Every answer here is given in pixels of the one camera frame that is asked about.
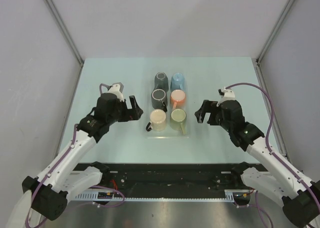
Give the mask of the green mug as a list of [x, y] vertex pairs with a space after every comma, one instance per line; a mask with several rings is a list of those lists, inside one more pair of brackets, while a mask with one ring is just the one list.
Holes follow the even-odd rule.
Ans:
[[170, 114], [170, 126], [175, 131], [186, 135], [187, 114], [183, 109], [174, 109]]

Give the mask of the cream beige mug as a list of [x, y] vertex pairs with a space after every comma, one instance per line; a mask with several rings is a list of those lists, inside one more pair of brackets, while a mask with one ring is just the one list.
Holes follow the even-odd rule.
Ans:
[[146, 131], [163, 131], [167, 125], [166, 112], [161, 109], [155, 109], [150, 113], [149, 122], [146, 125]]

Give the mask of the orange pink mug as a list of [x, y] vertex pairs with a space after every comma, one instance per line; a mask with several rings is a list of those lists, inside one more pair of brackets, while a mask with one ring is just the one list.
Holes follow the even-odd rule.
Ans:
[[172, 109], [183, 109], [186, 103], [186, 93], [183, 90], [173, 90], [170, 95]]

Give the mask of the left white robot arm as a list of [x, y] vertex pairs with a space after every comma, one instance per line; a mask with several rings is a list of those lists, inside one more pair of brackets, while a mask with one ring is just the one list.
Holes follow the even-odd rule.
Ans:
[[134, 95], [129, 97], [131, 108], [121, 92], [106, 92], [96, 106], [73, 127], [72, 138], [55, 159], [35, 178], [27, 176], [22, 182], [23, 192], [31, 191], [31, 208], [49, 220], [57, 219], [71, 199], [88, 188], [109, 185], [110, 169], [94, 162], [74, 177], [71, 172], [82, 157], [107, 134], [116, 122], [139, 120], [143, 110]]

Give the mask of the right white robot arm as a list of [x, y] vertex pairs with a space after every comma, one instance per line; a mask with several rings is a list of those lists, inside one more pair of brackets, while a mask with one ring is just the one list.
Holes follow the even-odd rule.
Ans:
[[230, 177], [235, 188], [252, 187], [277, 203], [287, 219], [297, 227], [305, 227], [320, 214], [320, 183], [298, 171], [279, 152], [268, 149], [264, 133], [245, 120], [236, 100], [204, 100], [195, 112], [198, 123], [209, 113], [208, 124], [222, 127], [231, 142], [258, 160], [269, 172], [265, 175], [242, 162]]

